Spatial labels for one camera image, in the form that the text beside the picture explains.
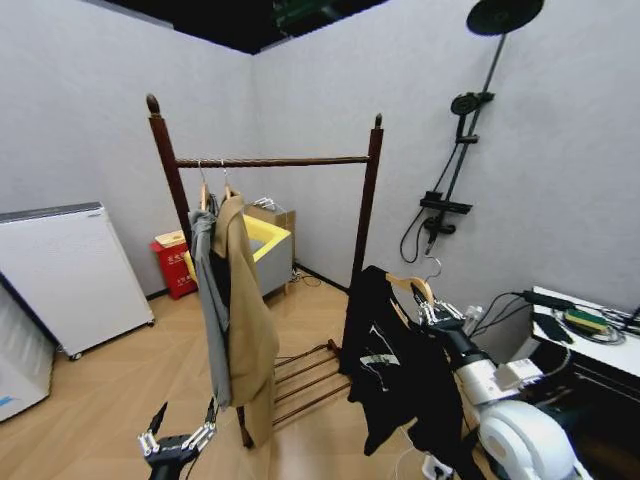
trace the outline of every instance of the black jacket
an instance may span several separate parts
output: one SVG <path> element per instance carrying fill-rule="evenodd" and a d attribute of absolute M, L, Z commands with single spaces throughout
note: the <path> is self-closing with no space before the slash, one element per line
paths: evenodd
<path fill-rule="evenodd" d="M 340 371 L 352 380 L 349 401 L 362 403 L 367 420 L 364 453 L 417 418 L 408 431 L 414 446 L 455 465 L 462 403 L 449 363 L 435 340 L 405 326 L 385 274 L 370 266 L 353 282 L 340 355 Z"/>

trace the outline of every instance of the red fire extinguisher box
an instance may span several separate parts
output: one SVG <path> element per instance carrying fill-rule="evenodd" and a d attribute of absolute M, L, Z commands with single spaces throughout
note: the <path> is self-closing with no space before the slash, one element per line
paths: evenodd
<path fill-rule="evenodd" d="M 177 300 L 181 296 L 198 289 L 198 285 L 189 275 L 187 264 L 184 262 L 184 253 L 187 251 L 186 243 L 163 247 L 158 242 L 151 242 L 149 246 L 158 257 L 160 269 L 169 288 L 169 296 L 171 298 Z"/>

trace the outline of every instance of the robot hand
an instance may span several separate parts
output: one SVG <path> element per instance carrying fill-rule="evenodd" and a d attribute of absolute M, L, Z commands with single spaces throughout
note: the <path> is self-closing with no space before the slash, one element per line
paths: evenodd
<path fill-rule="evenodd" d="M 204 424 L 191 435 L 177 435 L 164 437 L 156 441 L 154 435 L 158 433 L 160 424 L 167 409 L 167 402 L 155 414 L 149 429 L 138 435 L 138 442 L 142 454 L 151 467 L 152 480 L 178 480 L 182 468 L 194 461 L 217 432 L 215 399 L 211 398 Z"/>

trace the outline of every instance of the black ceiling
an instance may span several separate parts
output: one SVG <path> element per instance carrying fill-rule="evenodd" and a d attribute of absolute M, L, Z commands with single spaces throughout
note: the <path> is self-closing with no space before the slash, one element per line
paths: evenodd
<path fill-rule="evenodd" d="M 174 30 L 247 53 L 300 36 L 385 0 L 108 0 Z"/>

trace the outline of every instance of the sponge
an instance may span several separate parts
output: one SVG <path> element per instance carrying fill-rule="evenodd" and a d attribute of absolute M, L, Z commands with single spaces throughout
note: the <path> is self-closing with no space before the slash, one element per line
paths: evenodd
<path fill-rule="evenodd" d="M 582 310 L 567 310 L 564 312 L 564 320 L 574 327 L 590 333 L 600 333 L 607 330 L 607 321 L 597 315 L 583 312 Z"/>

